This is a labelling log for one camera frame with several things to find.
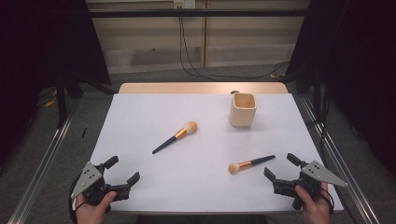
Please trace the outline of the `black metal stand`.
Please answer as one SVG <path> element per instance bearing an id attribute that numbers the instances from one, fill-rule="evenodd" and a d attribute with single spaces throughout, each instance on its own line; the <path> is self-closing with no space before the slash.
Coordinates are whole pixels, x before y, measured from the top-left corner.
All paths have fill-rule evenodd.
<path id="1" fill-rule="evenodd" d="M 56 76 L 56 91 L 57 91 L 58 113 L 59 113 L 57 128 L 60 129 L 64 125 L 67 118 L 64 84 L 63 84 L 62 75 L 60 73 L 58 73 Z"/>

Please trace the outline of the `aluminium rail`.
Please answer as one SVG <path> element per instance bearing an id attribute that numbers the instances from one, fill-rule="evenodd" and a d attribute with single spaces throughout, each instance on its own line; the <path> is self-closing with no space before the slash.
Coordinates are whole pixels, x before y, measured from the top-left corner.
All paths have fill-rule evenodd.
<path id="1" fill-rule="evenodd" d="M 38 192 L 40 191 L 43 181 L 47 176 L 47 173 L 50 169 L 50 166 L 60 148 L 64 137 L 67 134 L 69 126 L 74 118 L 77 110 L 77 106 L 74 105 L 71 109 L 69 114 L 66 116 L 63 124 L 60 128 L 58 128 L 47 147 L 47 151 L 38 165 L 38 168 L 35 170 L 35 174 L 31 179 L 29 186 L 27 187 L 26 191 L 22 194 L 21 199 L 17 203 L 16 208 L 14 209 L 10 219 L 8 220 L 7 224 L 24 224 L 26 218 L 29 215 L 29 212 L 37 198 Z"/>
<path id="2" fill-rule="evenodd" d="M 302 107 L 302 114 L 308 118 L 308 130 L 317 142 L 318 153 L 325 166 L 335 171 L 347 183 L 346 188 L 335 187 L 335 191 L 352 223 L 380 224 L 374 208 L 349 170 L 325 123 L 314 112 L 311 100 L 307 96 L 300 96 L 297 102 Z"/>

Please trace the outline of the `cream square ceramic cup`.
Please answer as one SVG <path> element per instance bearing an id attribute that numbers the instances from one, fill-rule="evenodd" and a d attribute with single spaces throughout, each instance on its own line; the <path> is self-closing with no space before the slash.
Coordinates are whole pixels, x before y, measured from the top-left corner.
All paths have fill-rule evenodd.
<path id="1" fill-rule="evenodd" d="M 257 110 L 255 96 L 237 92 L 233 95 L 229 121 L 232 126 L 246 128 L 252 124 Z"/>

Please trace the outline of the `person's left hand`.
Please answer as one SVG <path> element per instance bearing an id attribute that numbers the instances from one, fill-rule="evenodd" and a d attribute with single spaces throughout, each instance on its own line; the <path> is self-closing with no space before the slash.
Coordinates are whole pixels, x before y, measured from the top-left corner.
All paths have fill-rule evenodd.
<path id="1" fill-rule="evenodd" d="M 110 191 L 98 205 L 92 206 L 85 203 L 85 197 L 82 194 L 78 195 L 76 200 L 78 208 L 75 211 L 77 224 L 103 224 L 106 209 L 116 196 L 115 191 Z"/>

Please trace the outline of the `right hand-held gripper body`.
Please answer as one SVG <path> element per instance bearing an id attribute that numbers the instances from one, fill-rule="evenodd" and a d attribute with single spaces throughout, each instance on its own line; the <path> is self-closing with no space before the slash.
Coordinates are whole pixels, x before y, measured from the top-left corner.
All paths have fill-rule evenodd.
<path id="1" fill-rule="evenodd" d="M 312 199 L 322 196 L 322 183 L 343 188 L 348 187 L 346 181 L 329 171 L 317 161 L 311 161 L 310 163 L 302 161 L 302 164 L 297 167 L 301 169 L 297 179 L 288 181 L 276 178 L 273 181 L 274 193 L 293 198 L 292 207 L 296 210 L 300 210 L 304 205 L 303 200 L 295 191 L 296 186 L 303 187 Z"/>

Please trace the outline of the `black horizontal frame bar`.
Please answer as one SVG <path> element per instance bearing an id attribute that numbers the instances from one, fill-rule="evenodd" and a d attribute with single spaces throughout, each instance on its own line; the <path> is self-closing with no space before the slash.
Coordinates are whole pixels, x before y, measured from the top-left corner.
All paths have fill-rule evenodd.
<path id="1" fill-rule="evenodd" d="M 148 17 L 302 17 L 311 15 L 309 9 L 91 9 L 93 18 Z"/>

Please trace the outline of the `makeup brush black gold handle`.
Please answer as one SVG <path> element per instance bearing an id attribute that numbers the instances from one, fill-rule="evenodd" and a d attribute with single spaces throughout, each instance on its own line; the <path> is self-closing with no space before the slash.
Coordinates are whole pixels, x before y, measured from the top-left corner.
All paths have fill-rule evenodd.
<path id="1" fill-rule="evenodd" d="M 250 168 L 252 166 L 258 165 L 258 164 L 262 164 L 264 162 L 273 160 L 276 156 L 275 155 L 270 155 L 270 156 L 266 156 L 266 157 L 261 157 L 258 159 L 254 159 L 254 160 L 250 160 L 250 161 L 243 161 L 243 162 L 239 162 L 239 163 L 233 163 L 230 164 L 228 167 L 228 171 L 231 175 L 235 175 L 236 173 L 238 173 L 239 171 L 245 170 L 247 168 Z"/>
<path id="2" fill-rule="evenodd" d="M 175 133 L 173 136 L 171 136 L 168 140 L 166 140 L 164 143 L 156 147 L 152 153 L 156 154 L 157 152 L 163 150 L 164 148 L 172 145 L 174 142 L 177 140 L 183 138 L 186 135 L 191 135 L 194 134 L 198 130 L 198 125 L 195 121 L 188 121 L 182 129 L 180 129 L 177 133 Z"/>

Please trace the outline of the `person's right hand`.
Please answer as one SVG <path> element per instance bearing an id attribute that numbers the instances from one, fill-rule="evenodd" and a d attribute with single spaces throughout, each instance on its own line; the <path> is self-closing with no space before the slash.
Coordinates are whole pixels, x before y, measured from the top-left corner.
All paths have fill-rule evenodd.
<path id="1" fill-rule="evenodd" d="M 305 224 L 330 224 L 330 206 L 328 204 L 329 195 L 327 194 L 328 184 L 321 184 L 321 193 L 324 198 L 319 197 L 313 200 L 308 192 L 301 186 L 296 186 L 295 191 L 303 200 L 303 214 Z"/>

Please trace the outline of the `black curtain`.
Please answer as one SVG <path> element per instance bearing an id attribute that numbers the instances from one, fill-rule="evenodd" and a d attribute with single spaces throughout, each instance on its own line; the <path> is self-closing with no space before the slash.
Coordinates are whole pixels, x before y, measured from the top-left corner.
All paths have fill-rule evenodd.
<path id="1" fill-rule="evenodd" d="M 309 0 L 286 76 L 319 78 L 396 177 L 396 0 Z"/>
<path id="2" fill-rule="evenodd" d="M 108 84 L 106 60 L 86 0 L 0 0 L 0 165 L 35 113 L 38 94 Z"/>

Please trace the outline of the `white table cover sheet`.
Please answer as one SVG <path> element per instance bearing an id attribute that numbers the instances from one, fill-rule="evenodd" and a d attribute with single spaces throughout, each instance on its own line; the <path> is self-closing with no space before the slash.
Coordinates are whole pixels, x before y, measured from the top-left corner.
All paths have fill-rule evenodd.
<path id="1" fill-rule="evenodd" d="M 226 214 L 289 211 L 292 199 L 274 193 L 264 168 L 294 180 L 300 170 L 287 159 L 318 161 L 320 156 L 289 94 L 259 94 L 250 127 L 229 121 L 230 94 L 127 94 L 111 103 L 92 153 L 94 164 L 118 156 L 106 171 L 109 184 L 135 172 L 140 180 L 128 200 L 113 210 L 135 214 Z M 198 130 L 153 154 L 188 121 Z M 275 155 L 231 175 L 230 164 Z"/>

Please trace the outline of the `white wall socket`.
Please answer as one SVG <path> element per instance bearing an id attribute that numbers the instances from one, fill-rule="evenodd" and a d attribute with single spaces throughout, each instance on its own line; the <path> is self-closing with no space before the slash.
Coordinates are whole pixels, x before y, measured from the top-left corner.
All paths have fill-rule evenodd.
<path id="1" fill-rule="evenodd" d="M 177 9 L 195 9 L 195 0 L 174 0 L 174 8 Z"/>

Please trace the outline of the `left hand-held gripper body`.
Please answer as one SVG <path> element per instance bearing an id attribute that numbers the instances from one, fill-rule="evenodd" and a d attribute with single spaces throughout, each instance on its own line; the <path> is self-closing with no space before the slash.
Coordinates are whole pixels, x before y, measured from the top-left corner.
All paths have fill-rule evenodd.
<path id="1" fill-rule="evenodd" d="M 107 184 L 104 179 L 105 169 L 103 163 L 93 165 L 88 161 L 72 184 L 70 201 L 73 202 L 78 195 L 82 194 L 87 204 L 96 206 L 110 191 L 117 193 L 117 196 L 113 200 L 114 202 L 128 200 L 131 187 L 128 186 L 127 181 L 125 184 L 116 186 Z"/>

